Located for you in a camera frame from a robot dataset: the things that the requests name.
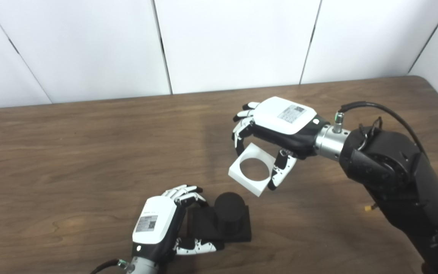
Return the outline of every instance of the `black cable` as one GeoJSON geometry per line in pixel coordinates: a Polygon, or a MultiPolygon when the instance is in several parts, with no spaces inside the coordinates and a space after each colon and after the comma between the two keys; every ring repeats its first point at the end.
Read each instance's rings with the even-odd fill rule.
{"type": "Polygon", "coordinates": [[[96,267],[96,269],[94,269],[90,274],[96,274],[97,272],[102,271],[105,268],[117,266],[118,263],[119,263],[118,259],[109,260],[109,261],[99,265],[98,267],[96,267]]]}
{"type": "Polygon", "coordinates": [[[358,101],[358,102],[352,102],[349,104],[345,104],[341,106],[341,109],[339,109],[338,112],[342,112],[345,113],[348,110],[354,109],[354,108],[360,108],[360,107],[374,107],[377,109],[381,109],[382,111],[388,113],[389,115],[391,115],[393,118],[395,118],[400,124],[403,125],[403,127],[405,127],[405,129],[408,131],[408,133],[410,134],[410,136],[412,136],[413,141],[415,142],[415,144],[417,144],[417,147],[419,147],[420,151],[425,154],[425,156],[427,156],[427,153],[425,152],[424,147],[422,146],[422,143],[420,142],[419,138],[417,137],[417,135],[415,134],[415,132],[412,130],[412,128],[410,127],[410,125],[403,120],[403,118],[398,115],[396,112],[392,111],[391,109],[377,104],[377,103],[372,103],[372,102],[366,102],[366,101],[358,101]]]}

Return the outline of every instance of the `black square base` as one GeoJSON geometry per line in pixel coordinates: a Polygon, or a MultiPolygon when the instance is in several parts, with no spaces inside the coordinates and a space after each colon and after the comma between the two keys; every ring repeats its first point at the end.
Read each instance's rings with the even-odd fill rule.
{"type": "Polygon", "coordinates": [[[226,243],[251,241],[251,223],[248,206],[246,206],[245,213],[240,219],[242,228],[234,235],[225,235],[214,226],[216,219],[214,207],[190,208],[189,214],[191,214],[190,221],[192,224],[189,223],[188,227],[191,228],[192,236],[196,239],[226,243]]]}

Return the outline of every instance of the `black block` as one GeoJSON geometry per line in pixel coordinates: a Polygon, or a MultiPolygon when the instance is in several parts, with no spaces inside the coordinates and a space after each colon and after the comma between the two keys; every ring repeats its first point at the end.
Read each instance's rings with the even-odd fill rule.
{"type": "Polygon", "coordinates": [[[226,192],[214,207],[189,209],[191,233],[196,239],[222,242],[250,242],[249,208],[236,193],[226,192]]]}

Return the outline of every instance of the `brown wooden table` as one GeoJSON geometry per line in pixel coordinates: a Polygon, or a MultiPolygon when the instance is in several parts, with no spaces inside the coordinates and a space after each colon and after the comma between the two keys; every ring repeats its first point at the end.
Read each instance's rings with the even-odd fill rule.
{"type": "MultiPolygon", "coordinates": [[[[411,124],[438,173],[438,94],[414,76],[0,109],[0,274],[87,274],[128,260],[145,200],[179,184],[203,187],[210,203],[225,191],[242,195],[252,242],[177,257],[169,274],[420,273],[409,241],[379,210],[364,211],[370,197],[334,161],[299,161],[260,198],[228,177],[233,116],[271,96],[329,119],[354,100],[384,104],[411,124]]],[[[346,128],[379,114],[350,111],[346,128]]],[[[386,129],[403,131],[382,116],[386,129]]],[[[253,162],[244,172],[267,173],[253,162]]]]}

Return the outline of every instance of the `circular hole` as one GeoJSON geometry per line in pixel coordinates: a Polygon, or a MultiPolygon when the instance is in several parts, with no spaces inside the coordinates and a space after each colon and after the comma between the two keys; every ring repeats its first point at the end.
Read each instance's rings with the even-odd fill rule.
{"type": "Polygon", "coordinates": [[[253,181],[262,181],[270,176],[270,171],[261,160],[250,158],[240,164],[241,172],[253,181]]]}

